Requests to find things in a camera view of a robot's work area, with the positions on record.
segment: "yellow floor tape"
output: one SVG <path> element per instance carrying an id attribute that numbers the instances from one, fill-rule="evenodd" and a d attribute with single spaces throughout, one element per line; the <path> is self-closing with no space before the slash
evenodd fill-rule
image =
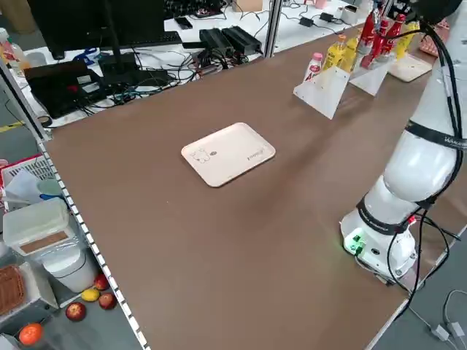
<path id="1" fill-rule="evenodd" d="M 5 131 L 12 130 L 15 128 L 19 128 L 20 126 L 24 126 L 23 122 L 14 122 L 13 124 L 0 126 L 0 133 L 4 133 Z"/>

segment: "red apple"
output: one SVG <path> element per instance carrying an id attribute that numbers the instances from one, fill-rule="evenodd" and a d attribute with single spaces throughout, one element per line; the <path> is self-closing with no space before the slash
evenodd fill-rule
<path id="1" fill-rule="evenodd" d="M 99 297 L 99 306 L 104 310 L 112 310 L 117 305 L 117 298 L 112 293 L 104 293 Z"/>
<path id="2" fill-rule="evenodd" d="M 106 276 L 103 273 L 100 273 L 96 279 L 94 279 L 94 287 L 97 290 L 106 290 L 109 289 L 109 282 L 107 281 Z"/>
<path id="3" fill-rule="evenodd" d="M 79 322 L 86 316 L 86 307 L 78 302 L 71 303 L 65 310 L 65 315 L 73 322 Z"/>

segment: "lemon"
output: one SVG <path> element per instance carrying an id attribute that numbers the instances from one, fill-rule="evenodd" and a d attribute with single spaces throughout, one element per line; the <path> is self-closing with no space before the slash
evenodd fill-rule
<path id="1" fill-rule="evenodd" d="M 81 298 L 84 301 L 96 301 L 99 299 L 100 294 L 97 289 L 87 289 L 81 293 Z"/>

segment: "orange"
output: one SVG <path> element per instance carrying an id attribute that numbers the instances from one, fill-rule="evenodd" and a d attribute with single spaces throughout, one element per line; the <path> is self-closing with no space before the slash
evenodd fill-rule
<path id="1" fill-rule="evenodd" d="M 30 346 L 37 343 L 42 338 L 42 326 L 39 323 L 31 323 L 20 331 L 20 342 Z"/>

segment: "white desk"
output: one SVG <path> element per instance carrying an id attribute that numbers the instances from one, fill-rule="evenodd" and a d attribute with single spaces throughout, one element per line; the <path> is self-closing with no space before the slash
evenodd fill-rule
<path id="1" fill-rule="evenodd" d="M 338 8 L 348 5 L 347 3 L 339 0 L 332 0 L 328 2 L 328 6 L 321 10 L 313 7 L 312 5 L 308 5 L 308 10 L 306 11 L 306 5 L 301 5 L 297 8 L 297 5 L 294 4 L 294 8 L 285 7 L 282 9 L 282 15 L 280 22 L 279 22 L 279 32 L 277 35 L 276 40 L 276 52 L 283 51 L 289 49 L 291 47 L 295 47 L 297 45 L 303 44 L 305 42 L 311 42 L 313 40 L 319 39 L 323 36 L 327 36 L 332 34 L 332 31 L 340 31 L 348 26 L 346 25 L 337 25 L 333 23 L 326 23 L 319 18 L 315 18 L 314 20 L 319 26 L 325 26 L 327 28 L 318 28 L 316 26 L 312 26 L 311 28 L 307 28 L 305 26 L 301 26 L 298 24 L 298 18 L 300 14 L 303 13 L 303 17 L 311 18 L 315 15 L 319 15 L 321 12 L 327 12 L 334 14 L 337 18 L 340 17 L 340 12 Z M 193 29 L 189 30 L 181 30 L 177 23 L 171 19 L 166 20 L 165 22 L 165 29 L 166 31 L 178 31 L 182 41 L 184 42 L 198 42 L 199 41 L 199 30 L 200 29 L 210 29 L 210 28 L 227 28 L 231 26 L 240 26 L 245 31 L 251 33 L 253 36 L 256 35 L 256 38 L 260 40 L 262 43 L 266 40 L 266 32 L 267 32 L 267 22 L 269 20 L 269 0 L 263 0 L 263 11 L 258 12 L 258 17 L 254 14 L 250 13 L 242 18 L 241 12 L 234 12 L 232 7 L 227 7 L 225 9 L 225 17 L 223 15 L 218 15 L 214 17 L 210 17 L 209 19 L 195 19 L 194 17 L 189 17 L 188 20 L 193 24 Z M 357 24 L 361 24 L 365 19 L 360 18 Z M 148 66 L 152 68 L 162 68 L 167 69 L 170 66 L 167 65 L 174 65 L 179 66 L 184 57 L 187 57 L 190 53 L 195 52 L 197 50 L 185 50 L 181 44 L 178 45 L 166 45 L 166 46 L 159 46 L 159 47 L 148 47 L 144 49 L 136 49 L 140 52 L 140 59 L 142 61 L 143 66 Z M 31 52 L 42 52 L 47 60 L 47 64 L 57 63 L 49 53 L 49 50 L 46 47 L 40 47 L 39 49 L 29 50 L 27 53 Z M 66 57 L 63 61 L 71 61 L 76 55 L 82 53 L 82 50 L 77 51 L 68 51 L 66 53 Z M 259 55 L 252 55 L 249 59 L 252 61 L 256 59 Z M 89 66 L 92 70 L 94 70 L 97 74 L 102 75 L 101 69 L 99 68 L 98 64 L 93 64 Z M 184 78 L 189 76 L 190 73 L 188 71 L 183 71 L 180 73 L 180 77 Z M 17 82 L 20 88 L 23 88 L 23 94 L 32 106 L 32 109 L 38 115 L 47 114 L 46 111 L 37 103 L 34 97 L 31 94 L 31 89 L 27 86 L 27 82 L 24 78 L 17 78 Z M 152 87 L 139 87 L 138 90 L 150 90 Z M 99 106 L 111 106 L 113 103 L 110 100 L 101 101 L 98 103 Z M 98 112 L 100 109 L 96 108 L 89 108 L 93 112 Z M 72 112 L 68 115 L 55 119 L 53 124 L 51 125 L 54 128 L 75 122 L 77 120 L 81 120 L 86 118 L 88 115 L 84 112 L 77 111 Z"/>

